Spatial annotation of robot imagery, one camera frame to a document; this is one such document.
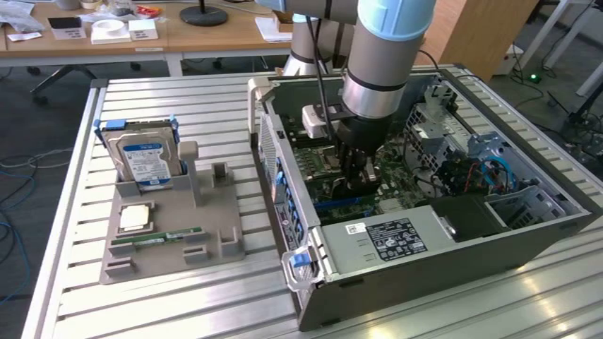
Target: blue hard drive label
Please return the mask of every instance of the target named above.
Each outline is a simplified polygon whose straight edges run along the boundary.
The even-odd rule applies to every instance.
[[[162,159],[163,145],[160,143],[144,143],[124,146],[126,159],[134,180],[146,186],[166,184],[172,178],[168,163]]]
[[[367,232],[384,261],[427,251],[426,243],[407,218],[367,226]]]

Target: metal slotted table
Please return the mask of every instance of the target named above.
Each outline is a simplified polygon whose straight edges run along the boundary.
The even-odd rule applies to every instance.
[[[468,72],[443,66],[455,75]],[[247,132],[247,81],[272,73],[115,80],[92,88],[24,338],[594,338],[603,334],[603,225],[590,225],[518,270],[318,331],[296,329]],[[603,206],[603,184],[483,83],[476,96]],[[467,103],[478,132],[487,121]],[[116,171],[92,120],[176,114],[199,167],[235,170],[247,257],[238,263],[99,285]]]

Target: black lamp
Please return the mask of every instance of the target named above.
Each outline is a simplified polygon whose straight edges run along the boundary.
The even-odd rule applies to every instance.
[[[228,13],[216,7],[206,6],[206,0],[199,0],[199,6],[180,11],[180,19],[195,26],[218,26],[228,20]]]

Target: red wire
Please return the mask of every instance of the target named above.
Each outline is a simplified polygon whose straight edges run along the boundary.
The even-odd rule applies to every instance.
[[[479,163],[476,162],[476,163],[474,163],[472,165],[471,165],[471,168],[470,168],[470,174],[467,175],[467,182],[464,183],[464,192],[467,192],[467,189],[470,189],[470,179],[471,179],[471,174],[474,173],[474,169],[475,169],[475,167],[479,165]]]

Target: lamp base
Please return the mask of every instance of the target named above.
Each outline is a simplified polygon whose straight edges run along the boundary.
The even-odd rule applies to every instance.
[[[206,7],[206,13],[199,6],[192,6],[180,11],[180,19],[195,26],[218,26],[228,21],[228,13],[216,7]]]

